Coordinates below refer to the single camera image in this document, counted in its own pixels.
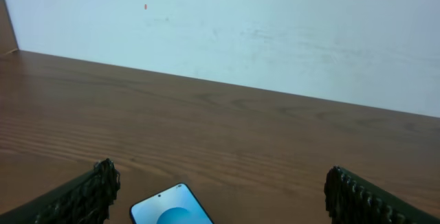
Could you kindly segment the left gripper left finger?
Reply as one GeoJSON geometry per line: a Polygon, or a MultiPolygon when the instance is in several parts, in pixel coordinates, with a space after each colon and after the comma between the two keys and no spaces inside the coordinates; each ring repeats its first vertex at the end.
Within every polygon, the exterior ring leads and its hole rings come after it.
{"type": "Polygon", "coordinates": [[[1,215],[9,224],[103,224],[117,199],[120,173],[110,159],[56,189],[1,215]]]}

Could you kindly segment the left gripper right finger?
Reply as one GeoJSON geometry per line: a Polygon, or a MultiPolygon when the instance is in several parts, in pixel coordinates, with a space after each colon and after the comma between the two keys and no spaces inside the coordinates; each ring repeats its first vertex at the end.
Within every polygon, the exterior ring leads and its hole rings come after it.
{"type": "Polygon", "coordinates": [[[339,166],[327,173],[324,194],[332,224],[439,224],[438,218],[339,166]]]}

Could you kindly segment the blue Galaxy smartphone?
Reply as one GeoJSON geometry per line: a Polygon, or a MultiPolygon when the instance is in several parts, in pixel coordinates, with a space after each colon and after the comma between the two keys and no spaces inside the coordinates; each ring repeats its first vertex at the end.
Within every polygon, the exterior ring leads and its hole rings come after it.
{"type": "Polygon", "coordinates": [[[185,183],[135,203],[130,208],[135,224],[213,224],[199,200],[185,183]]]}

